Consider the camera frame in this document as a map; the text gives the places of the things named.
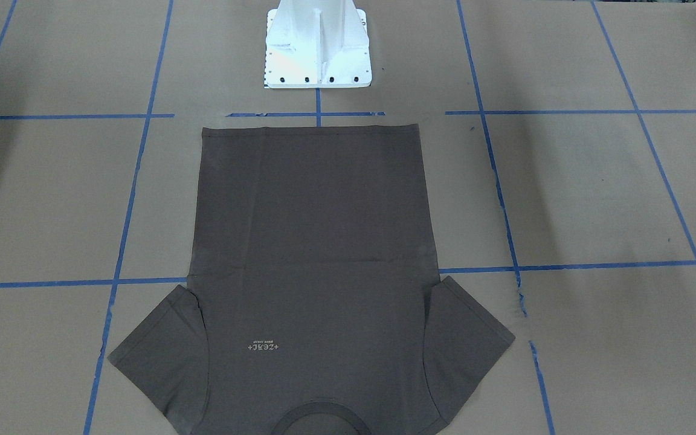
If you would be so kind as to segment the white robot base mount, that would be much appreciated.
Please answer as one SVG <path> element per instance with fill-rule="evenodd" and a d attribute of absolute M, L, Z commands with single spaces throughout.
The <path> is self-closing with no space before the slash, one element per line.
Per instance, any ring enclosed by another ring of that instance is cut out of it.
<path fill-rule="evenodd" d="M 353 1 L 281 1 L 267 13 L 263 85 L 366 88 L 373 82 L 367 14 Z"/>

